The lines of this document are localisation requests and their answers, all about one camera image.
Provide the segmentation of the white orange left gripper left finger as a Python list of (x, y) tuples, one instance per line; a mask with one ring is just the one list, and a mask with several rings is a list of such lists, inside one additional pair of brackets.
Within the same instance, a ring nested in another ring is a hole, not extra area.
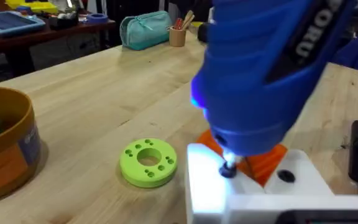
[(189, 144), (186, 156), (186, 220), (188, 223), (221, 223), (227, 199), (233, 195), (264, 194), (263, 187), (251, 178), (245, 159), (237, 162), (232, 178), (221, 175), (225, 153), (207, 130)]

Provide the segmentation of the white orange left gripper right finger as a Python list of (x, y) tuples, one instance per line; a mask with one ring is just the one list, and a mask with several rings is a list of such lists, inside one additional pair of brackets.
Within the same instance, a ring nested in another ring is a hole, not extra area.
[(333, 196), (308, 155), (297, 149), (275, 146), (271, 151), (248, 158), (248, 194)]

